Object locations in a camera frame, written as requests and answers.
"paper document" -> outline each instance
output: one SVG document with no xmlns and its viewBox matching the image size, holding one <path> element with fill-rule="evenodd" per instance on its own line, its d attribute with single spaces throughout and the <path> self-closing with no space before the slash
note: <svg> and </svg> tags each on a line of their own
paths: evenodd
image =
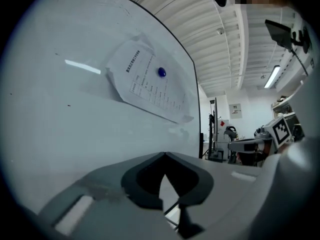
<svg viewBox="0 0 320 240">
<path fill-rule="evenodd" d="M 108 62 L 108 75 L 127 103 L 176 123 L 190 122 L 189 107 L 175 67 L 158 58 L 151 45 L 129 40 Z M 159 68 L 165 69 L 161 77 Z"/>
</svg>

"blue pushpin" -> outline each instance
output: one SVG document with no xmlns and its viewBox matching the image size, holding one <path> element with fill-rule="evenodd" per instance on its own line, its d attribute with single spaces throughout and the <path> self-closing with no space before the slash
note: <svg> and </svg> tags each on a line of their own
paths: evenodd
<svg viewBox="0 0 320 240">
<path fill-rule="evenodd" d="M 167 73 L 166 73 L 166 71 L 165 71 L 165 69 L 163 67 L 159 67 L 158 74 L 162 78 L 164 78 L 167 75 Z"/>
</svg>

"ceiling light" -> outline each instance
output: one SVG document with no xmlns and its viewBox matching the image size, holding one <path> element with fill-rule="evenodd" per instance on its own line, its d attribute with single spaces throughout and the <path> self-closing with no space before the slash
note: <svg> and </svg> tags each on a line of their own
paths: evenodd
<svg viewBox="0 0 320 240">
<path fill-rule="evenodd" d="M 81 69 L 84 69 L 84 70 L 88 70 L 90 72 L 93 72 L 93 73 L 96 73 L 96 74 L 101 74 L 101 71 L 99 69 L 96 69 L 92 66 L 88 66 L 88 65 L 85 65 L 85 64 L 82 64 L 82 63 L 77 63 L 77 62 L 74 62 L 74 61 L 71 61 L 71 60 L 67 60 L 65 59 L 64 60 L 65 63 L 71 65 L 71 66 L 75 66 L 75 67 L 78 67 L 78 68 L 81 68 Z"/>
<path fill-rule="evenodd" d="M 280 66 L 279 65 L 274 66 L 273 71 L 272 71 L 268 81 L 266 82 L 264 88 L 270 88 L 272 86 L 272 83 L 274 82 L 277 74 L 279 73 L 279 70 L 280 70 Z"/>
</svg>

